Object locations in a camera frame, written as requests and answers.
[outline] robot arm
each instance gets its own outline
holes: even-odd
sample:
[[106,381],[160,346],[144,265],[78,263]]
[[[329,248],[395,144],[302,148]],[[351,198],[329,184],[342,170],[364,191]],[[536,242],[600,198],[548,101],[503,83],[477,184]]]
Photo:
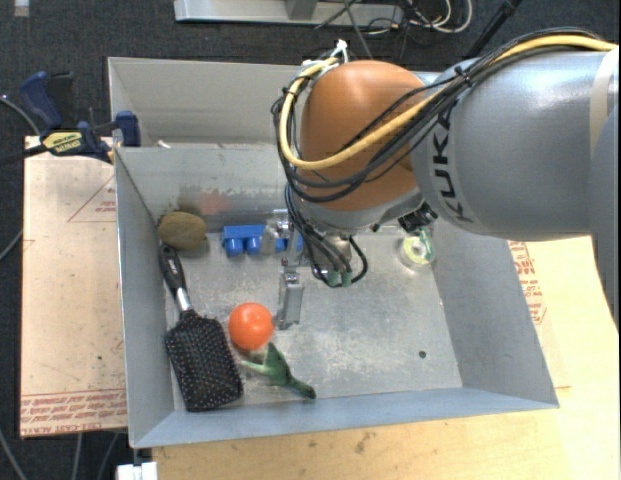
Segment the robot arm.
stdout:
[[[591,234],[610,284],[618,52],[553,29],[432,80],[340,62],[337,48],[302,68],[273,108],[297,225],[333,245],[389,220],[418,229],[437,215],[516,240]],[[297,141],[294,103],[306,88]]]

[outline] blue clamp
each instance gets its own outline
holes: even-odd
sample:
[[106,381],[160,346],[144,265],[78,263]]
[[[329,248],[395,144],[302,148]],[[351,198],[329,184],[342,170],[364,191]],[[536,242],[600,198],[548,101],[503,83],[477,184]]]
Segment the blue clamp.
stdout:
[[114,122],[121,130],[124,146],[135,148],[141,146],[141,132],[137,116],[129,110],[122,110],[116,115]]
[[[81,155],[110,163],[110,146],[94,133],[87,121],[74,120],[73,79],[73,73],[49,79],[45,71],[39,71],[21,84],[19,94],[25,107],[45,122],[46,130],[39,139],[50,153],[56,156]],[[138,120],[132,112],[119,112],[114,122],[104,126],[119,128],[124,145],[141,145]]]
[[[261,236],[265,229],[264,224],[247,224],[243,226],[224,226],[221,235],[223,247],[229,258],[240,256],[246,253],[255,256],[261,252]],[[277,238],[275,242],[275,253],[280,253],[288,247],[287,238]],[[299,237],[297,251],[303,248],[303,241]]]

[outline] wire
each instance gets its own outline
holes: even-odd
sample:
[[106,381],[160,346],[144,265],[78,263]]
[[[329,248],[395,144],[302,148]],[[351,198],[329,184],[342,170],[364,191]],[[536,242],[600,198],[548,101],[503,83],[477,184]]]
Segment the wire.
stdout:
[[97,480],[101,480],[103,478],[103,474],[106,472],[106,468],[108,467],[108,460],[110,460],[110,455],[112,455],[112,450],[114,450],[114,445],[117,444],[117,439],[122,434],[119,432],[115,432],[114,437],[110,441],[110,445],[106,450],[106,454],[103,456],[103,460],[101,461],[101,466],[99,466],[99,472],[97,473]]
[[[349,5],[352,5],[356,2],[357,0],[350,0],[348,2]],[[334,13],[332,16],[330,16],[327,20],[323,21],[322,23],[319,23],[319,25],[317,25],[316,27],[314,27],[314,30],[318,30],[320,28],[325,27],[326,25],[330,25],[330,23],[332,23],[334,20],[336,20],[337,18],[339,18],[339,16],[341,16],[344,12],[346,12],[346,6],[343,6],[343,9],[341,9],[340,11]]]
[[[497,50],[498,52],[497,55],[492,55],[488,57],[488,59],[490,62],[498,62],[498,61],[506,59],[509,55],[514,55],[522,51],[539,49],[545,46],[555,46],[555,45],[581,47],[581,48],[588,48],[588,49],[599,50],[599,51],[609,51],[616,46],[606,41],[593,39],[592,37],[584,37],[584,36],[579,36],[579,35],[554,35],[553,34],[550,37],[538,37],[538,38],[533,38],[530,40],[525,40],[521,44],[515,44],[511,46],[510,48],[506,49],[505,51],[502,51],[502,49],[499,49]],[[312,76],[316,71],[317,70],[313,71],[312,68],[310,68],[307,72],[304,71],[302,75],[300,76]],[[377,128],[370,134],[366,135],[365,137],[363,137],[361,140],[359,140],[352,146],[348,147],[347,149],[339,151],[338,153],[330,157],[324,158],[322,160],[305,161],[305,160],[301,160],[295,157],[290,151],[290,147],[288,145],[288,138],[286,136],[286,127],[285,127],[285,122],[288,119],[290,107],[292,106],[292,100],[293,100],[292,96],[294,95],[295,98],[296,96],[298,96],[296,90],[297,88],[299,88],[300,85],[301,85],[300,83],[293,84],[291,89],[288,91],[288,93],[284,97],[283,105],[281,108],[281,117],[280,117],[280,126],[279,126],[279,133],[280,133],[279,143],[281,146],[283,156],[288,162],[290,162],[295,167],[298,167],[301,169],[308,169],[308,170],[322,170],[322,169],[327,169],[329,167],[338,165],[348,160],[349,158],[353,157],[354,155],[362,152],[363,150],[369,148],[371,145],[375,144],[376,142],[379,142],[381,139],[383,139],[388,134],[396,132],[398,129],[401,129],[403,126],[405,126],[412,118],[417,116],[424,108],[428,106],[434,106],[434,104],[437,101],[437,98],[440,97],[444,93],[447,87],[446,86],[443,89],[440,89],[434,94],[431,94],[430,96],[421,100],[419,103],[415,104],[410,109],[404,111],[399,116],[383,124],[382,126]]]
[[452,28],[448,28],[444,26],[444,25],[447,25],[448,22],[452,18],[452,4],[450,3],[450,0],[443,0],[443,1],[446,5],[446,16],[443,19],[437,18],[436,20],[428,20],[421,13],[421,11],[419,11],[419,9],[416,7],[414,0],[406,0],[406,2],[408,3],[412,11],[415,13],[417,18],[419,18],[420,20],[420,21],[408,20],[407,23],[410,25],[431,28],[438,32],[442,32],[444,34],[457,34],[459,32],[464,31],[466,28],[468,28],[468,26],[470,25],[470,22],[472,21],[472,15],[473,15],[472,0],[464,0],[465,7],[466,7],[466,19],[461,25],[454,26]]
[[[14,110],[17,114],[19,114],[23,120],[28,123],[28,125],[30,126],[30,128],[32,128],[32,131],[36,134],[36,135],[40,135],[41,132],[39,131],[39,128],[37,127],[37,125],[35,124],[35,122],[30,118],[30,116],[28,114],[26,114],[26,112],[19,107],[18,105],[15,105],[14,103],[12,103],[10,100],[0,96],[0,103],[3,103],[4,105],[6,105],[7,107],[11,108],[12,110]],[[8,244],[8,246],[0,253],[0,262],[3,258],[5,258],[8,253],[12,250],[12,248],[17,245],[17,243],[19,242],[19,239],[22,237],[23,235],[23,230],[20,230],[17,233],[17,236],[15,236],[12,241]]]
[[366,55],[372,59],[373,58],[372,53],[370,52],[370,48],[368,48],[368,43],[363,37],[363,34],[361,34],[361,30],[359,29],[359,26],[357,25],[357,20],[354,18],[354,15],[352,14],[352,9],[350,9],[350,4],[348,3],[347,0],[343,0],[343,5],[345,6],[346,12],[348,13],[348,16],[350,17],[350,22],[352,23],[352,27],[354,28],[354,31],[357,34],[359,41],[361,42],[361,46],[363,46],[363,49],[365,50]]
[[12,464],[12,469],[14,469],[14,472],[17,474],[17,476],[21,480],[27,480],[26,475],[23,473],[21,466],[19,466],[17,459],[15,458],[14,454],[12,453],[12,450],[10,449],[10,446],[8,445],[8,441],[6,441],[6,438],[3,435],[3,432],[1,431],[1,427],[0,427],[0,443],[1,443],[1,447],[3,448],[4,453],[6,454],[6,457],[8,457],[10,464]]
[[28,123],[28,125],[30,125],[30,128],[32,128],[36,135],[41,135],[41,132],[39,131],[39,128],[37,127],[35,122],[30,118],[28,114],[25,113],[25,111],[21,107],[15,105],[10,100],[2,96],[0,96],[0,102],[17,112],[17,114],[19,114]]
[[77,436],[77,448],[74,452],[74,462],[72,464],[72,475],[70,476],[70,480],[77,480],[77,475],[79,474],[79,458],[81,457],[81,446],[83,443],[83,434],[79,434]]
[[2,252],[0,252],[0,262],[3,258],[5,258],[8,255],[8,253],[12,250],[12,248],[19,243],[19,239],[22,236],[23,236],[23,229],[19,231],[17,233],[17,236],[15,236],[12,239],[12,241],[8,244],[8,246]]

